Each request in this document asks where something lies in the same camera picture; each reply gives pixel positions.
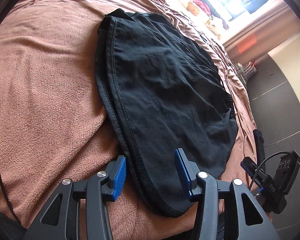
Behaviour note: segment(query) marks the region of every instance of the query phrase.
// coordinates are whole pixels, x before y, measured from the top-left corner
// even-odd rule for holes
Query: metal screw
[[[71,183],[71,179],[64,179],[63,181],[62,181],[62,184],[63,185],[69,185]]]
[[[236,184],[237,186],[240,186],[240,185],[242,185],[243,182],[241,179],[234,179],[233,183]]]
[[[206,177],[208,177],[208,173],[204,172],[204,171],[200,171],[198,173],[198,176],[202,179],[205,179]]]
[[[103,177],[107,176],[107,173],[106,173],[105,171],[99,171],[99,172],[97,173],[97,176],[98,176],[99,178],[103,178]]]

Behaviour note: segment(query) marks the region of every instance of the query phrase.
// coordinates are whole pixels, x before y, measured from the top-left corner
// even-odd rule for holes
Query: stitched seam
[[[131,127],[130,121],[129,121],[128,116],[127,116],[127,113],[126,113],[126,109],[125,109],[125,106],[124,106],[124,103],[123,103],[122,95],[121,95],[121,93],[120,93],[120,91],[119,91],[119,88],[118,88],[117,79],[114,79],[114,76],[115,76],[115,68],[114,68],[114,38],[115,38],[115,34],[116,34],[116,28],[115,28],[115,30],[114,30],[114,35],[113,35],[113,38],[112,38],[112,44],[111,44],[111,46],[112,46],[112,48],[111,48],[111,49],[112,49],[112,60],[113,60],[113,63],[111,64],[111,70],[113,71],[113,74],[111,75],[111,76],[112,76],[112,81],[113,81],[113,84],[114,84],[114,87],[115,87],[117,96],[118,96],[118,97],[120,98],[120,100],[121,100],[121,101],[119,101],[119,105],[120,105],[120,108],[121,108],[121,110],[122,110],[123,117],[124,117],[124,119],[125,119],[126,125],[127,125],[127,127],[128,127],[128,131],[129,131],[129,134],[130,134],[130,136],[131,136],[131,139],[132,139],[132,142],[133,142],[134,149],[135,149],[135,151],[136,151],[136,153],[137,153],[137,161],[138,161],[140,167],[144,167],[143,163],[140,162],[140,157],[141,157],[140,151],[139,151],[139,149],[138,149],[138,146],[136,145],[136,141],[135,141],[134,134],[132,133],[132,127]],[[152,190],[153,190],[154,192],[157,193],[156,195],[160,198],[160,200],[162,201],[162,204],[165,206],[165,208],[166,208],[166,209],[169,209],[169,210],[170,210],[171,212],[173,212],[173,213],[176,213],[176,212],[177,212],[177,213],[179,214],[179,213],[180,213],[179,211],[177,211],[177,210],[175,210],[174,208],[172,208],[171,206],[167,205],[167,203],[166,203],[166,202],[162,199],[162,197],[160,196],[160,194],[159,194],[159,192],[157,191],[157,189],[154,187],[153,182],[149,179],[150,177],[149,177],[148,173],[146,172],[146,170],[143,169],[143,168],[141,168],[141,169],[142,169],[142,171],[143,171],[143,175],[147,177],[147,178],[146,178],[147,181],[148,181],[147,184],[149,184],[149,186],[152,188]]]
[[[115,25],[117,25],[117,19],[114,17],[114,22],[115,22]],[[115,37],[115,33],[116,33],[116,28],[114,28],[114,35],[113,35],[113,38],[112,38],[112,49],[113,49],[113,53],[112,53],[112,57],[113,57],[113,61],[114,61],[114,37]],[[120,132],[120,135],[122,136],[122,140],[123,140],[123,142],[124,142],[124,145],[125,145],[125,147],[127,148],[127,150],[129,151],[129,147],[127,146],[127,144],[126,144],[126,141],[125,141],[125,138],[124,138],[124,136],[123,136],[123,133],[122,133],[122,130],[121,130],[121,128],[120,128],[120,125],[119,125],[119,123],[118,123],[118,120],[117,120],[117,118],[115,118],[115,121],[116,121],[116,124],[118,125],[118,127],[119,127],[119,132]],[[139,177],[138,177],[138,175],[137,175],[137,172],[136,172],[136,170],[135,170],[135,168],[134,168],[134,166],[132,165],[132,168],[133,168],[133,175],[134,175],[134,177],[136,178],[136,180],[137,180],[137,183],[140,185],[140,190],[142,191],[142,194],[143,195],[145,195],[145,197],[147,197],[146,196],[146,191],[144,190],[144,189],[142,189],[142,187],[141,187],[141,182],[140,182],[140,179],[139,179]]]
[[[114,122],[115,122],[115,123],[113,123],[113,125],[115,125],[116,128],[118,129],[118,132],[120,133],[120,136],[121,136],[122,139],[123,139],[122,141],[123,141],[123,143],[124,143],[125,148],[129,149],[128,146],[127,146],[127,144],[126,144],[126,142],[125,142],[125,140],[124,140],[123,133],[122,133],[122,131],[121,131],[121,127],[120,127],[120,125],[119,125],[119,123],[118,123],[118,120],[117,120],[117,118],[116,118],[115,112],[114,112],[114,110],[113,110],[113,108],[112,108],[111,101],[110,101],[110,99],[109,99],[108,93],[106,92],[107,89],[106,89],[104,83],[102,83],[102,87],[103,87],[103,89],[104,89],[104,94],[105,94],[105,96],[106,96],[106,100],[107,100],[107,103],[108,103],[108,105],[109,105],[110,111],[111,111],[111,113],[112,113],[112,115],[113,115],[113,117],[114,117],[113,119],[114,119]],[[133,174],[134,174],[135,178],[137,179],[137,181],[138,181],[138,183],[139,183],[139,179],[138,179],[138,176],[136,175],[135,169],[133,169]]]

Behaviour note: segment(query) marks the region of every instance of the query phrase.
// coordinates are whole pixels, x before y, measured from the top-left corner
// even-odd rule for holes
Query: black cloth
[[[263,143],[265,142],[261,131],[255,129],[253,130],[254,142],[256,144],[256,151],[257,151],[257,165],[259,166],[266,158],[265,155],[265,148]],[[261,168],[263,171],[266,171],[266,164],[264,163]]]
[[[0,212],[0,240],[22,240],[26,233],[18,222]]]
[[[174,151],[218,178],[238,132],[234,106],[209,54],[162,15],[106,15],[95,77],[143,200],[163,216],[193,204],[182,193]]]

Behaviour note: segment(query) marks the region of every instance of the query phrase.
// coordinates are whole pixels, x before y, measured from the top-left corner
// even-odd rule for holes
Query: brown blanket
[[[89,178],[119,154],[94,79],[97,29],[117,8],[164,14],[210,53],[239,125],[221,179],[249,182],[240,167],[245,156],[256,158],[247,93],[223,48],[207,37],[212,47],[205,43],[165,0],[20,0],[0,25],[0,169],[24,227],[63,178]],[[114,239],[163,239],[193,227],[196,206],[177,219],[160,217],[130,181],[108,205]],[[1,189],[0,211],[12,217]]]

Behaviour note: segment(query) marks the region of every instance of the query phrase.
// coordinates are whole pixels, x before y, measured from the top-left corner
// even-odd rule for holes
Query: blue gripper pad
[[[120,162],[119,168],[117,169],[117,173],[114,176],[114,180],[113,180],[114,190],[111,195],[112,201],[116,201],[117,198],[120,196],[124,181],[126,179],[126,175],[127,175],[126,157],[123,157]]]
[[[179,151],[182,151],[181,153],[184,154],[182,149],[177,149],[175,150],[175,155],[174,155],[174,163],[177,168],[179,180],[182,186],[183,194],[185,195],[186,198],[191,199],[193,197],[192,191],[191,191],[191,180],[188,175],[186,166],[184,164],[184,161],[188,160],[183,160],[181,154]]]

